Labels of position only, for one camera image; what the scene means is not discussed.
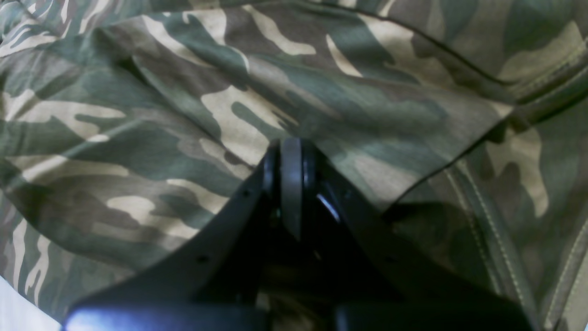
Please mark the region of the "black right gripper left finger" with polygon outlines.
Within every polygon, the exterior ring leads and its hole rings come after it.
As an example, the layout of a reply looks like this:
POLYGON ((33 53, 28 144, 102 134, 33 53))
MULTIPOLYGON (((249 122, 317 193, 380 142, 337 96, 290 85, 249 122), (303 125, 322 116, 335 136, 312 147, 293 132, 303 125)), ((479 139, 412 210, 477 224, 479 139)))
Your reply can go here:
POLYGON ((275 209, 279 141, 197 236, 71 309, 64 331, 268 331, 255 306, 275 209))

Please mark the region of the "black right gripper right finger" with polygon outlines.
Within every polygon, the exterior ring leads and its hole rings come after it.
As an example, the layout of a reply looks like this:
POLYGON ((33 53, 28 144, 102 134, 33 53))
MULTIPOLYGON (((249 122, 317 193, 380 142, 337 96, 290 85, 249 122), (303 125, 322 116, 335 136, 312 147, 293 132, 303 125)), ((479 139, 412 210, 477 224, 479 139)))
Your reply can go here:
POLYGON ((336 331, 532 331, 519 304, 464 280, 391 231, 310 142, 281 144, 281 216, 335 289, 336 331))

